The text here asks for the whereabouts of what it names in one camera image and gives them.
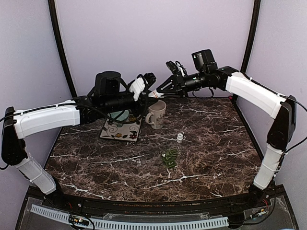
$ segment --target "mug handle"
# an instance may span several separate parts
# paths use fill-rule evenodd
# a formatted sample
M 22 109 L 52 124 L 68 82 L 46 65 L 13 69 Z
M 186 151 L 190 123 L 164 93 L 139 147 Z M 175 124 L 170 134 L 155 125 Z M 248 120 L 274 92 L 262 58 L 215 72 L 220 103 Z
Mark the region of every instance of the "mug handle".
M 146 118 L 145 118 L 145 122 L 146 122 L 147 124 L 149 124 L 149 125 L 154 125 L 154 122 L 150 122 L 150 121 L 149 121 L 149 118 L 150 118 L 152 115 L 154 115 L 154 114 L 153 114 L 153 113 L 149 113 L 149 114 L 147 114 L 147 116 L 146 116 Z

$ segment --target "white cable tie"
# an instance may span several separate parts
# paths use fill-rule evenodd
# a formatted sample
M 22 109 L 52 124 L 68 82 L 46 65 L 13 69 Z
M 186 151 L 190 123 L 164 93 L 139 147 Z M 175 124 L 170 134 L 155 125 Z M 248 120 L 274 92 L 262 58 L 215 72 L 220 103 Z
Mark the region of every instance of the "white cable tie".
M 270 170 L 271 172 L 274 172 L 274 173 L 278 173 L 279 172 L 279 170 L 273 170 L 273 169 L 269 168 L 268 166 L 266 166 L 264 163 L 262 163 L 262 165 L 264 167 L 266 167 L 268 170 Z
M 38 177 L 40 177 L 41 175 L 43 175 L 43 169 L 40 169 L 40 174 L 37 175 L 36 177 L 34 177 L 33 179 L 30 180 L 31 183 L 34 183 L 33 181 L 36 180 Z

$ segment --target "white cable channel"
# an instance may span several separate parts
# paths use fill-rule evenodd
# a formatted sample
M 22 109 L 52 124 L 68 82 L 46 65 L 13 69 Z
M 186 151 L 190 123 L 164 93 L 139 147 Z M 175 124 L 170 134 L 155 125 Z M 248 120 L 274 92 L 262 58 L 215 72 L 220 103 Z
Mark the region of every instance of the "white cable channel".
M 61 223 L 69 224 L 69 213 L 32 205 L 31 212 Z M 177 223 L 129 223 L 91 218 L 97 230 L 206 230 L 227 227 L 228 217 Z

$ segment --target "lavender wall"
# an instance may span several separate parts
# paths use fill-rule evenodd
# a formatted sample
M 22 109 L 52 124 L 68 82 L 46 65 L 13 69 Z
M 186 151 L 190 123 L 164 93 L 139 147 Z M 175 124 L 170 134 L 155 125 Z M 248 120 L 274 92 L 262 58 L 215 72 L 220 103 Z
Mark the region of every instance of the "lavender wall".
M 0 1 L 0 80 L 2 115 L 9 106 L 29 109 L 70 98 L 47 1 Z M 41 164 L 58 132 L 50 130 L 26 139 L 27 149 Z M 14 167 L 0 171 L 1 229 L 15 228 L 28 185 Z
M 294 95 L 307 105 L 307 2 L 263 1 L 248 75 L 285 95 Z M 272 120 L 244 100 L 239 105 L 262 150 Z M 307 135 L 307 114 L 298 108 L 297 127 L 292 142 Z M 277 175 L 284 184 L 300 229 L 307 226 L 307 144 L 289 153 Z
M 210 48 L 220 67 L 239 69 L 253 0 L 57 1 L 68 62 L 78 95 L 97 73 L 115 70 L 126 82 L 153 72 L 155 87 L 170 76 L 165 63 L 179 60 L 196 72 L 193 52 Z M 197 92 L 208 96 L 209 90 Z M 217 96 L 228 95 L 216 91 Z

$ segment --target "wire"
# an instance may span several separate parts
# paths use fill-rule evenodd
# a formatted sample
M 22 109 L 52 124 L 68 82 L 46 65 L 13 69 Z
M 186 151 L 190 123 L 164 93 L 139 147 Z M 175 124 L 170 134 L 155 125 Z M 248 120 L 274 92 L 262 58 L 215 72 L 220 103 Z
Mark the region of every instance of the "wire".
M 290 101 L 293 101 L 294 103 L 296 103 L 296 104 L 298 104 L 298 105 L 300 105 L 300 106 L 307 112 L 307 108 L 306 108 L 303 104 L 301 104 L 300 102 L 298 102 L 297 100 L 294 100 L 294 99 L 292 99 L 292 98 L 290 98 L 290 97 L 286 97 L 286 96 L 283 96 L 283 95 L 280 95 L 280 96 L 283 97 L 283 98 L 285 98 L 285 99 L 288 99 L 288 100 L 290 100 Z M 291 151 L 291 150 L 294 149 L 295 147 L 299 146 L 300 144 L 302 144 L 302 143 L 305 142 L 306 140 L 307 140 L 307 136 L 306 136 L 303 140 L 301 140 L 300 142 L 298 142 L 297 144 L 293 145 L 291 148 L 287 149 L 284 153 L 288 153 L 289 151 Z
M 56 209 L 59 209 L 59 210 L 62 210 L 62 211 L 67 211 L 67 210 L 64 210 L 64 209 L 62 209 L 62 208 L 56 206 L 55 204 L 53 204 L 52 201 L 51 201 L 50 199 L 46 198 L 46 200 L 47 200 L 53 207 L 55 207 Z M 92 226 L 93 226 L 93 230 L 95 230 L 95 224 L 94 224 L 94 222 L 93 222 L 90 218 L 88 218 L 88 217 L 86 217 L 86 216 L 82 216 L 82 215 L 80 215 L 80 213 L 77 213 L 77 212 L 73 212 L 73 211 L 68 211 L 68 212 L 71 213 L 71 214 L 77 215 L 77 216 L 79 216 L 79 217 L 84 217 L 84 218 L 86 218 L 89 222 L 91 222 L 91 224 L 92 224 Z
M 214 97 L 214 91 L 211 89 L 211 87 L 209 87 L 209 90 L 212 94 L 211 97 L 198 97 L 198 96 L 195 95 L 195 90 L 192 91 L 192 95 L 196 98 L 213 98 Z
M 67 204 L 70 206 L 71 210 L 73 210 L 71 203 L 68 202 Z M 70 227 L 72 229 L 75 229 L 75 230 L 79 230 L 80 229 L 80 227 L 76 226 L 73 222 L 71 222 L 70 224 L 72 224 L 72 226 L 70 225 Z
M 38 111 L 38 110 L 42 110 L 42 109 L 49 109 L 49 108 L 56 108 L 56 107 L 60 107 L 60 106 L 67 106 L 67 105 L 74 105 L 74 106 L 79 106 L 79 107 L 82 107 L 82 108 L 88 108 L 88 109 L 91 109 L 95 112 L 97 112 L 98 114 L 102 115 L 103 117 L 105 118 L 108 118 L 109 120 L 113 121 L 113 122 L 117 122 L 117 123 L 121 123 L 121 124 L 133 124 L 135 123 L 136 121 L 139 121 L 143 116 L 146 115 L 146 112 L 147 112 L 147 106 L 148 106 L 148 94 L 149 94 L 149 91 L 148 91 L 148 84 L 147 84 L 147 81 L 146 79 L 144 78 L 143 75 L 139 75 L 138 77 L 142 77 L 143 81 L 144 81 L 144 85 L 145 85 L 145 105 L 144 105 L 144 110 L 143 110 L 143 113 L 141 116 L 139 116 L 136 120 L 134 121 L 119 121 L 117 119 L 114 119 L 114 118 L 111 118 L 110 116 L 108 116 L 107 114 L 103 113 L 102 111 L 100 111 L 99 109 L 95 108 L 94 106 L 91 106 L 91 105 L 85 105 L 85 104 L 82 104 L 82 103 L 62 103 L 62 104 L 57 104 L 57 105 L 48 105 L 48 106 L 43 106 L 43 107 L 39 107 L 39 108 L 35 108 L 35 109 L 30 109 L 30 110 L 26 110 L 26 111 L 23 111 L 22 113 L 15 113 L 15 114 L 12 114 L 12 115 L 8 115 L 8 116 L 5 116 L 3 118 L 0 119 L 0 122 L 2 122 L 3 120 L 7 119 L 7 118 L 10 118 L 10 117 L 14 117 L 14 116 L 18 116 L 18 115 L 21 115 L 21 114 L 27 114 L 27 113 L 30 113 L 30 112 L 34 112 L 34 111 Z
M 125 110 L 121 111 L 114 119 L 118 119 L 120 116 L 122 116 L 124 114 Z
M 241 71 L 246 71 L 248 68 L 248 61 L 250 59 L 250 54 L 253 48 L 255 34 L 256 34 L 256 28 L 257 28 L 257 22 L 260 12 L 260 0 L 254 0 L 254 7 L 253 7 L 253 14 L 251 17 L 250 22 L 250 28 L 249 28 L 249 34 L 248 34 L 248 41 L 245 48 L 244 58 L 241 65 Z
M 276 205 L 276 196 L 277 196 L 276 184 L 275 184 L 275 183 L 274 183 L 274 190 L 275 190 L 275 193 L 274 193 L 274 204 L 273 204 L 273 208 L 272 208 L 271 212 L 268 213 L 268 215 L 267 215 L 265 218 L 263 218 L 261 221 L 259 221 L 259 222 L 257 222 L 257 223 L 244 223 L 245 221 L 250 220 L 250 217 L 247 217 L 246 219 L 244 219 L 244 220 L 242 220 L 242 221 L 230 221 L 230 222 L 229 222 L 229 225 L 257 225 L 257 224 L 260 224 L 260 223 L 264 222 L 267 218 L 269 218 L 269 217 L 272 215 L 272 213 L 273 213 L 273 211 L 274 211 L 274 209 L 275 209 L 275 205 Z
M 276 184 L 275 183 L 274 183 L 274 190 L 275 190 L 274 205 L 273 205 L 273 208 L 272 208 L 271 212 L 265 218 L 263 218 L 261 221 L 259 221 L 257 223 L 243 223 L 243 225 L 256 225 L 256 224 L 260 224 L 260 223 L 264 222 L 267 218 L 269 218 L 272 215 L 272 213 L 273 213 L 273 211 L 275 209 L 275 205 L 276 205 L 276 194 L 277 194 L 277 192 L 276 192 Z
M 243 74 L 248 80 L 251 80 L 251 78 L 250 78 L 246 73 L 242 72 L 242 74 Z M 257 85 L 259 85 L 259 86 L 265 88 L 266 90 L 269 90 L 270 92 L 272 92 L 272 93 L 274 93 L 274 94 L 276 94 L 276 95 L 279 95 L 279 96 L 282 97 L 282 98 L 285 98 L 285 99 L 288 99 L 288 100 L 290 100 L 290 101 L 293 101 L 294 103 L 300 105 L 300 106 L 307 112 L 307 108 L 306 108 L 303 104 L 301 104 L 300 102 L 298 102 L 297 100 L 292 99 L 292 98 L 290 98 L 290 97 L 286 97 L 286 96 L 280 95 L 280 94 L 277 93 L 276 91 L 271 90 L 270 88 L 268 88 L 268 87 L 266 87 L 266 86 L 260 84 L 259 82 L 255 81 L 255 80 L 253 80 L 253 79 L 251 80 L 251 82 L 253 82 L 253 83 L 255 83 L 255 84 L 257 84 Z M 286 149 L 285 152 L 283 153 L 283 156 L 284 156 L 284 154 L 288 153 L 288 152 L 291 151 L 292 149 L 294 149 L 294 148 L 296 148 L 297 146 L 301 145 L 301 144 L 302 144 L 303 142 L 305 142 L 306 140 L 307 140 L 307 136 L 306 136 L 303 140 L 301 140 L 300 142 L 298 142 L 297 144 L 293 145 L 291 148 Z
M 6 170 L 8 168 L 9 164 L 7 164 L 4 168 L 0 167 L 0 170 Z
M 262 199 L 262 202 L 265 203 L 266 209 L 269 210 L 268 202 L 265 199 Z

